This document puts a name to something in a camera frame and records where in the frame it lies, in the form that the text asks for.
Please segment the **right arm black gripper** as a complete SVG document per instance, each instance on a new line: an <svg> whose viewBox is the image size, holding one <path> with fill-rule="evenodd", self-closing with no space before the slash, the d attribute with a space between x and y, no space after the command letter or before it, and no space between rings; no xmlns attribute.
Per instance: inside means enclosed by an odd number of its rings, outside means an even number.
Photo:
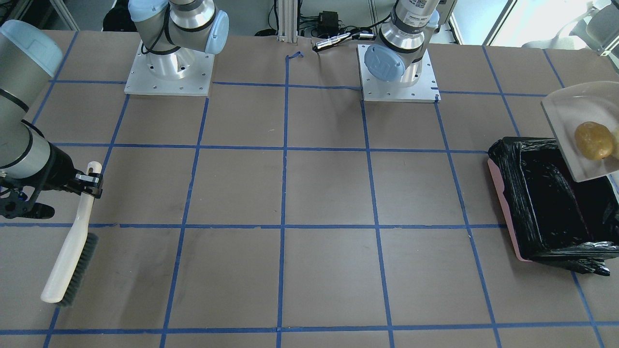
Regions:
<svg viewBox="0 0 619 348"><path fill-rule="evenodd" d="M78 174L71 157L52 145L46 163L35 174L24 178L2 174L1 187L1 216L49 219L55 209L37 201L43 191L79 192L100 199L103 176L100 173Z"/></svg>

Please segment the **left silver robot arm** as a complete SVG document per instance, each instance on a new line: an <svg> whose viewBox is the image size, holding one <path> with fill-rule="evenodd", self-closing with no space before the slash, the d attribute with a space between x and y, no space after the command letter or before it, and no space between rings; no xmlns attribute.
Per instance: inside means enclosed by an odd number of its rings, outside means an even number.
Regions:
<svg viewBox="0 0 619 348"><path fill-rule="evenodd" d="M440 15L437 0L398 0L380 25L374 44L363 55L363 66L380 81L413 86Z"/></svg>

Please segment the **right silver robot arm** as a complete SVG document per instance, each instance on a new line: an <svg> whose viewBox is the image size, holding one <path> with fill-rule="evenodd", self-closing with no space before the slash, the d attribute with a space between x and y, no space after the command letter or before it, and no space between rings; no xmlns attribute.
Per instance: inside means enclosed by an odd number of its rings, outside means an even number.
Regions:
<svg viewBox="0 0 619 348"><path fill-rule="evenodd" d="M133 95L206 96L214 56L225 47L229 16L212 0L131 0L128 11L139 47L125 93ZM93 201L103 190L102 166L93 161L84 171L24 120L63 53L40 29L20 20L1 26L0 169L1 215L48 219L53 207L38 203L42 191L80 195L76 220L90 218Z"/></svg>

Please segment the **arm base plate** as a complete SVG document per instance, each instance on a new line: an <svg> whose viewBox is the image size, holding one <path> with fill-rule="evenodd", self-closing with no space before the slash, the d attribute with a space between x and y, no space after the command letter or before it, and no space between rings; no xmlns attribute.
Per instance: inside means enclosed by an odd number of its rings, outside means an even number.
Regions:
<svg viewBox="0 0 619 348"><path fill-rule="evenodd" d="M372 75L365 66L364 56L369 47L369 44L357 46L362 93L366 102L435 103L442 100L429 51L426 50L419 62L407 68L400 79L387 82Z"/></svg>
<svg viewBox="0 0 619 348"><path fill-rule="evenodd" d="M163 56L145 51L140 42L124 88L126 94L208 96L215 55L187 48Z"/></svg>

